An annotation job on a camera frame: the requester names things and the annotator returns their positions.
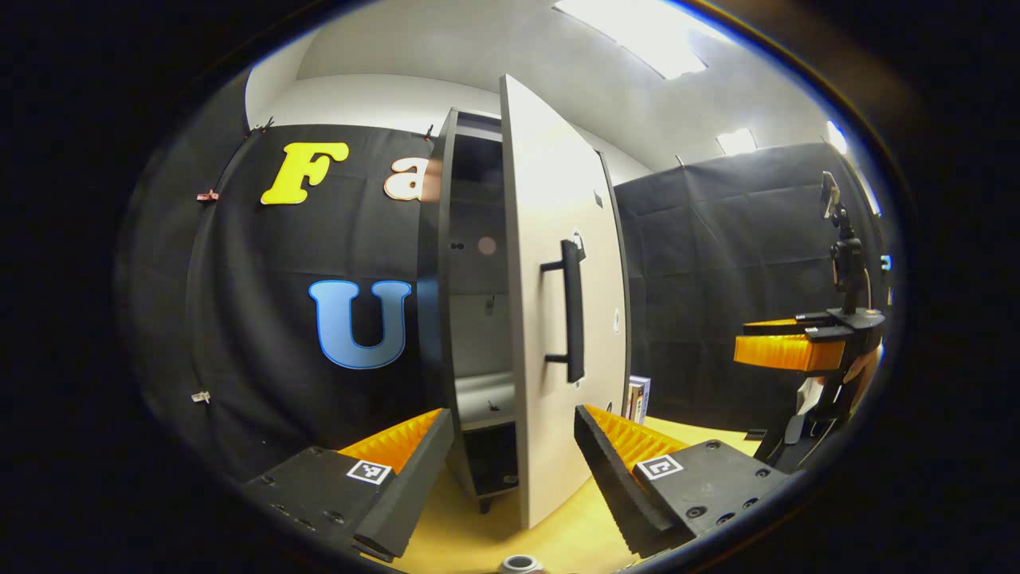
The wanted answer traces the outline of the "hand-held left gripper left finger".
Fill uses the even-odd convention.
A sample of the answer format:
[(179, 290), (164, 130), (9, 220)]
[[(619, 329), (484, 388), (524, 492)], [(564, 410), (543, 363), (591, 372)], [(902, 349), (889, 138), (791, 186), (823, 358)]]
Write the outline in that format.
[(309, 446), (248, 480), (243, 498), (318, 559), (404, 555), (454, 438), (449, 408), (342, 450)]

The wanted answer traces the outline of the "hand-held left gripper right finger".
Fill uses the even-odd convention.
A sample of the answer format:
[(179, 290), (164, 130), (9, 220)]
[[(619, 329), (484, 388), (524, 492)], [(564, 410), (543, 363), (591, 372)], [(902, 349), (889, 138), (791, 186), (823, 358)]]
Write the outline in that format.
[(624, 541), (641, 558), (702, 537), (790, 480), (719, 439), (688, 446), (600, 407), (575, 408), (573, 435)]

